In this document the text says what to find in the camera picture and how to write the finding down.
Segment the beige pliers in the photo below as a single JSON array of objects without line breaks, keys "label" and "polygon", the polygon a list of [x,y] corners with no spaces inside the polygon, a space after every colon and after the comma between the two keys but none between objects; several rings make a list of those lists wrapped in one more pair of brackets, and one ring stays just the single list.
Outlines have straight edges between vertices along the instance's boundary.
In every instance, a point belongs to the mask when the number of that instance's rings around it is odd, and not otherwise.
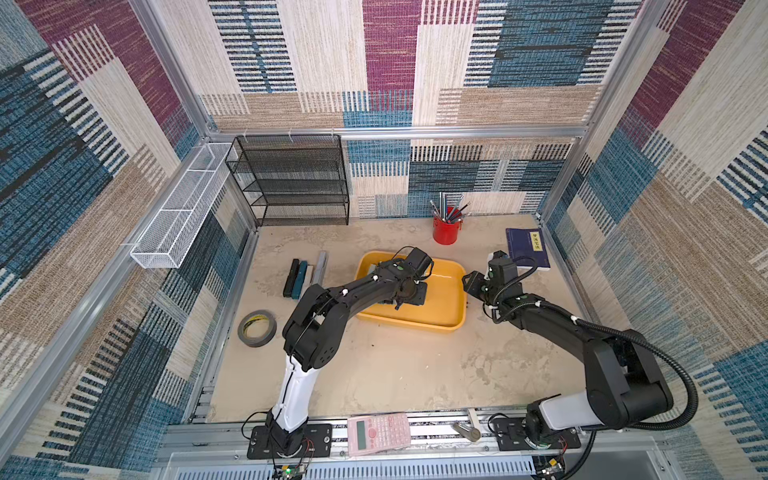
[{"label": "beige pliers", "polygon": [[302,283],[301,295],[304,295],[304,293],[306,292],[306,290],[308,289],[308,287],[312,283],[313,270],[314,270],[314,266],[313,265],[307,265],[306,270],[305,270],[304,280],[303,280],[303,283]]}]

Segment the yellow plastic storage tray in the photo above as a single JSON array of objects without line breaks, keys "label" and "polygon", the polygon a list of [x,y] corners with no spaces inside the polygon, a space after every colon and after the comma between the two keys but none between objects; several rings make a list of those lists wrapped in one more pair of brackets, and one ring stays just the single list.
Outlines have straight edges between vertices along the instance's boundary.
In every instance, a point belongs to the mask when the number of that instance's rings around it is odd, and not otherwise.
[{"label": "yellow plastic storage tray", "polygon": [[467,294],[463,290],[464,267],[454,261],[436,259],[423,305],[375,304],[363,310],[358,318],[399,327],[448,333],[462,327],[466,320]]}]

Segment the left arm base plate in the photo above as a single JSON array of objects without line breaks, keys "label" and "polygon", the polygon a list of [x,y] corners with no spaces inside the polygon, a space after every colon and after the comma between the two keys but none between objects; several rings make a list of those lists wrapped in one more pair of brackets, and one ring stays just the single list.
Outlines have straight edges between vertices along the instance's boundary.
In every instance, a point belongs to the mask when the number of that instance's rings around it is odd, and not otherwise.
[{"label": "left arm base plate", "polygon": [[249,460],[299,459],[302,456],[330,456],[333,425],[304,424],[288,433],[279,426],[255,426],[251,432],[246,457]]}]

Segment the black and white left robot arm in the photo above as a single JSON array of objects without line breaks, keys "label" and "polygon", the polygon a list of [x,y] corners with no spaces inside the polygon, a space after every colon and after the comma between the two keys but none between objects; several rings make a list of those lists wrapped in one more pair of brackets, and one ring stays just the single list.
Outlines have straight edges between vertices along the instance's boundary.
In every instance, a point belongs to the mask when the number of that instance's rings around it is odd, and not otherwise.
[{"label": "black and white left robot arm", "polygon": [[382,302],[424,303],[434,260],[419,248],[407,250],[406,257],[393,255],[360,279],[332,288],[313,284],[301,296],[282,331],[285,374],[266,418],[270,446],[287,453],[301,446],[317,376],[337,354],[352,317]]}]

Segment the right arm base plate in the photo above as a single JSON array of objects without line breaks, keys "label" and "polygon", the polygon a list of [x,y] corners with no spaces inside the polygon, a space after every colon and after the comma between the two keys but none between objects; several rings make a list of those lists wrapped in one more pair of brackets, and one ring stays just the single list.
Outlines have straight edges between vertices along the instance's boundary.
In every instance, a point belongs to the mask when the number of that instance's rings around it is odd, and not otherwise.
[{"label": "right arm base plate", "polygon": [[527,417],[511,417],[503,413],[492,415],[487,426],[496,438],[500,451],[533,451],[579,449],[582,441],[573,430],[550,430],[537,420]]}]

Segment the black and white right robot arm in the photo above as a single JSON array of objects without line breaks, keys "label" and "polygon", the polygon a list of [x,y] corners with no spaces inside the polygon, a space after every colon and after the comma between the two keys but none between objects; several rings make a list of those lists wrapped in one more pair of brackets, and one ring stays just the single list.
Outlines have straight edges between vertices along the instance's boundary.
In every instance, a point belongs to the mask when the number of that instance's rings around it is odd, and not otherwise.
[{"label": "black and white right robot arm", "polygon": [[494,323],[536,334],[583,365],[583,392],[528,405],[524,429],[532,445],[548,445],[571,429],[667,431],[695,417],[699,396],[691,375],[639,332],[589,322],[493,272],[472,272],[462,284]]}]

